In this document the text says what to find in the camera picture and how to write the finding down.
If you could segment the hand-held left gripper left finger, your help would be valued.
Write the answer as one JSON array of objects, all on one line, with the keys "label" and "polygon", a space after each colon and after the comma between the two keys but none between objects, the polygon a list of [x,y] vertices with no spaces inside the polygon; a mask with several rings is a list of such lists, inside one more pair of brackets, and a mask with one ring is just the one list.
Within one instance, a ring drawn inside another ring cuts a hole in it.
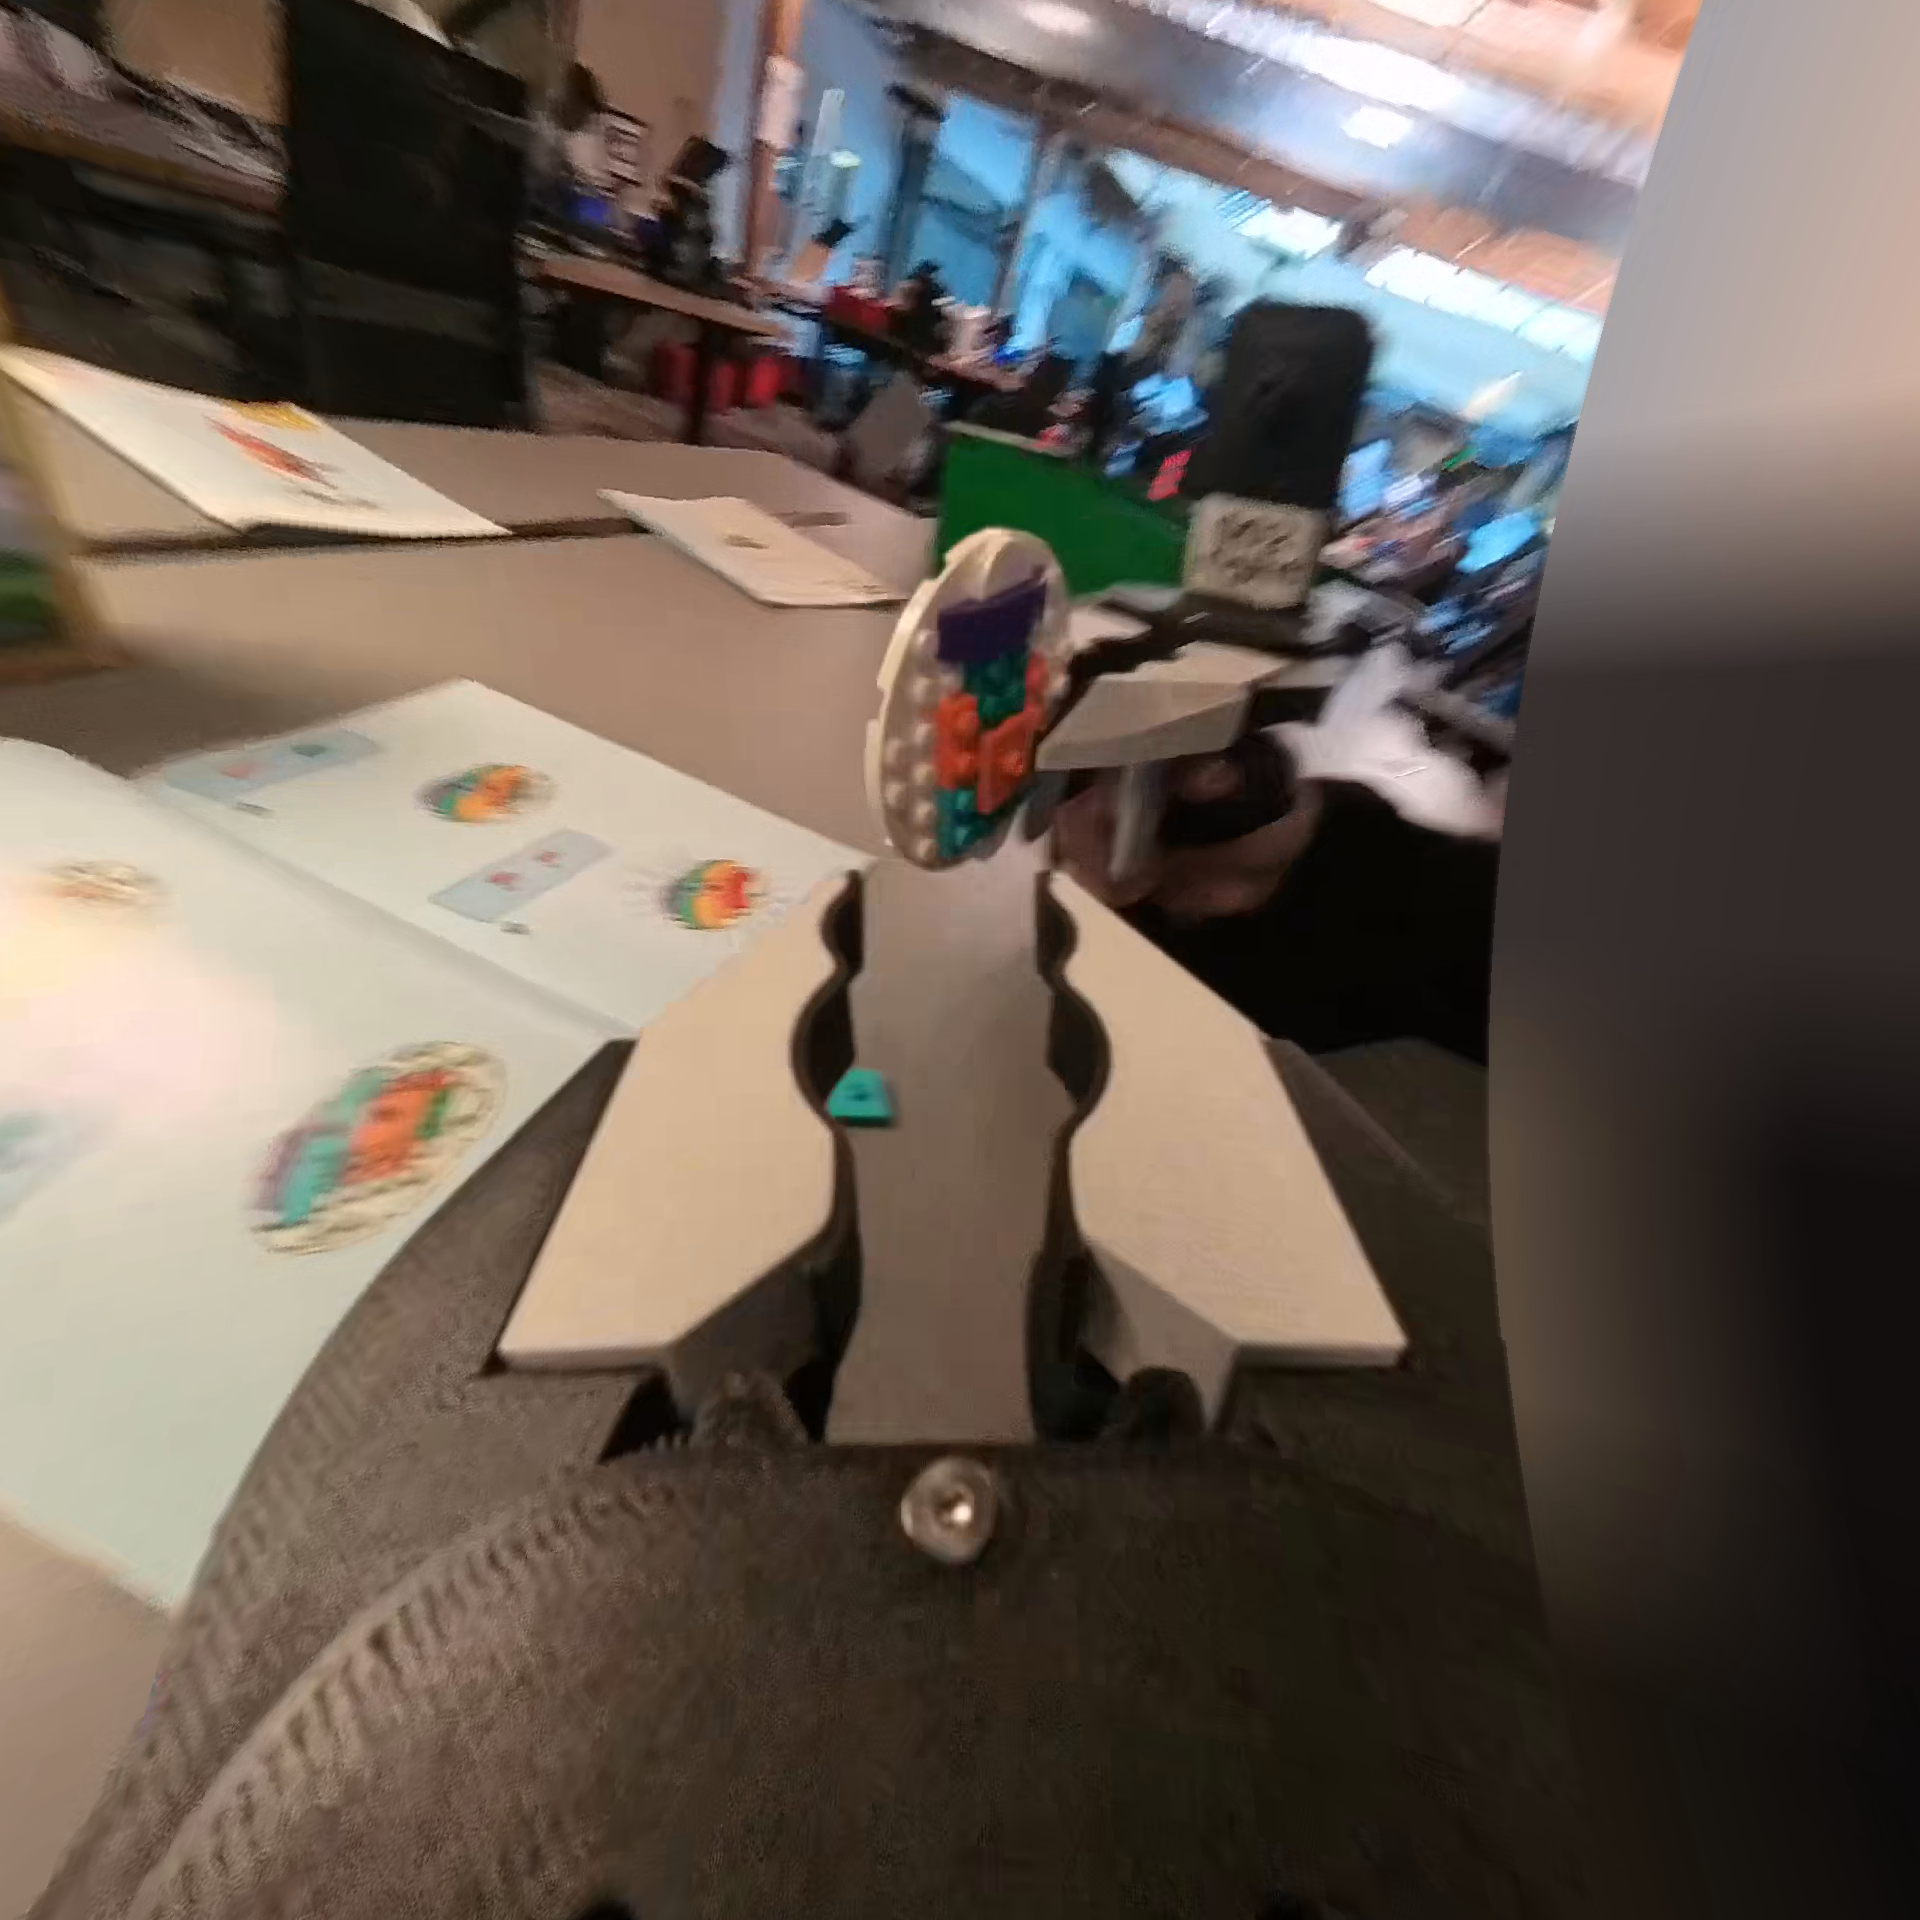
[{"label": "hand-held left gripper left finger", "polygon": [[518,1373],[833,1376],[858,1320],[863,874],[839,871],[639,1036],[496,1340]]}]

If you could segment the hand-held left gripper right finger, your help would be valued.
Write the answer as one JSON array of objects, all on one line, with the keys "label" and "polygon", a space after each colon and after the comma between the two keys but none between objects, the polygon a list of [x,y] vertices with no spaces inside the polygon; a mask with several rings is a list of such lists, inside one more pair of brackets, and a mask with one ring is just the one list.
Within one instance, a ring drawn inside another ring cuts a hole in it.
[{"label": "hand-held left gripper right finger", "polygon": [[1185,1376],[1204,1418],[1254,1369],[1386,1372],[1409,1351],[1258,1026],[1076,880],[1043,875],[1044,976],[1091,1024],[1063,1140],[1094,1268],[1075,1337],[1115,1381]]}]

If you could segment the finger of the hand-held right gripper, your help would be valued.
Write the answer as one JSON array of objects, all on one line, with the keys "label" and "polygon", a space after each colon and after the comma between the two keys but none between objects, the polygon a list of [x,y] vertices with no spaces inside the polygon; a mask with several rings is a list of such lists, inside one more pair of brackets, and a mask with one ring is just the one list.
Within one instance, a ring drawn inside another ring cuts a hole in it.
[{"label": "finger of the hand-held right gripper", "polygon": [[1203,631],[1176,599],[1095,596],[1075,601],[1066,627],[1071,677],[1121,677],[1176,658]]},{"label": "finger of the hand-held right gripper", "polygon": [[1043,780],[1226,752],[1318,715],[1330,660],[1071,660],[1034,767]]}]

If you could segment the round white lego plate assembly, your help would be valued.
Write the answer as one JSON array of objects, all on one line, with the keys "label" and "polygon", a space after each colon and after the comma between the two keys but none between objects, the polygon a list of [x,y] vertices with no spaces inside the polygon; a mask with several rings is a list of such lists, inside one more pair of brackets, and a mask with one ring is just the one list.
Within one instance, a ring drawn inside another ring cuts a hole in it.
[{"label": "round white lego plate assembly", "polygon": [[1017,531],[964,538],[906,599],[863,752],[871,816],[902,863],[944,874],[1012,829],[1066,695],[1067,631],[1063,569]]}]

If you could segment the person's right forearm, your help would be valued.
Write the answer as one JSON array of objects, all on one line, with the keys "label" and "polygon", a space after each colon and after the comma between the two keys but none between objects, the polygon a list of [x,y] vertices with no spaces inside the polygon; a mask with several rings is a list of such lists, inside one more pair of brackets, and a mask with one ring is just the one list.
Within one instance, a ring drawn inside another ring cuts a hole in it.
[{"label": "person's right forearm", "polygon": [[1123,917],[1268,1037],[1315,1055],[1417,1040],[1486,1065],[1500,843],[1359,785],[1320,785],[1297,813],[1303,847],[1250,904],[1168,857]]}]

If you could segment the person's right hand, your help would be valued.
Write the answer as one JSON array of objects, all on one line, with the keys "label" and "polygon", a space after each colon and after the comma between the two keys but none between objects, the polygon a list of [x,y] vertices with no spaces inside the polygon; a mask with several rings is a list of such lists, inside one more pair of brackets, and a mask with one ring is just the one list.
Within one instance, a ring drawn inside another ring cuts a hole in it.
[{"label": "person's right hand", "polygon": [[1230,921],[1280,890],[1320,804],[1287,746],[1248,733],[1220,754],[1075,776],[1048,863],[1139,921]]}]

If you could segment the green plastic bin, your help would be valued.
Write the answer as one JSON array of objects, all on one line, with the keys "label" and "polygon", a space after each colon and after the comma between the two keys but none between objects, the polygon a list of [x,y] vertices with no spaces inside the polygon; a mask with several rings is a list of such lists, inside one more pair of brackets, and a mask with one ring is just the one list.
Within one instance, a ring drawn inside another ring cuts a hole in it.
[{"label": "green plastic bin", "polygon": [[1185,581],[1186,517],[1177,505],[1036,441],[948,428],[936,501],[937,565],[971,535],[1011,531],[1044,541],[1080,599]]}]

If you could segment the small folded white booklet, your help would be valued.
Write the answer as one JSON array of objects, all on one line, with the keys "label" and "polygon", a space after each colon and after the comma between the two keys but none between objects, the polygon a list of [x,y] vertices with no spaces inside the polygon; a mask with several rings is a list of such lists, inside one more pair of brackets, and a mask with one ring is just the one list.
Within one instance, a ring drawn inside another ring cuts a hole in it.
[{"label": "small folded white booklet", "polygon": [[603,490],[602,498],[764,608],[879,611],[899,608],[908,596],[742,496],[673,498]]}]

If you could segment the open light blue instruction booklet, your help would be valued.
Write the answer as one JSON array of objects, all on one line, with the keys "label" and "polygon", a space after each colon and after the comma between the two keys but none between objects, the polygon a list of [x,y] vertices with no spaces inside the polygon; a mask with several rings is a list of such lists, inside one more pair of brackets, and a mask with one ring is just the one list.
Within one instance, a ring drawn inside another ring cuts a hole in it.
[{"label": "open light blue instruction booklet", "polygon": [[8,739],[8,1513],[176,1607],[404,1242],[871,864],[472,681],[135,780]]}]

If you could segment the black cabinet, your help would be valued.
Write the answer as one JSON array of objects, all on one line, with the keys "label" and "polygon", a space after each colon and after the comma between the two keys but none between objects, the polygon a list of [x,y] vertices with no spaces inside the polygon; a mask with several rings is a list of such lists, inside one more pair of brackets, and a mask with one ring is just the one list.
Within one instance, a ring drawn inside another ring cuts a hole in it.
[{"label": "black cabinet", "polygon": [[534,120],[511,72],[354,3],[279,8],[295,397],[522,428]]}]

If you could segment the closed booklet with red picture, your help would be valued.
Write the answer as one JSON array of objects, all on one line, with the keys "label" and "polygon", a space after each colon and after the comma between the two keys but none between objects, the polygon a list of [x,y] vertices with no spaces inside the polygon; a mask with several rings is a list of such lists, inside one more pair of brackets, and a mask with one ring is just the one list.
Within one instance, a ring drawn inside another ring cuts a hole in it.
[{"label": "closed booklet with red picture", "polygon": [[289,401],[217,401],[30,348],[8,348],[3,367],[19,391],[232,533],[507,535]]}]

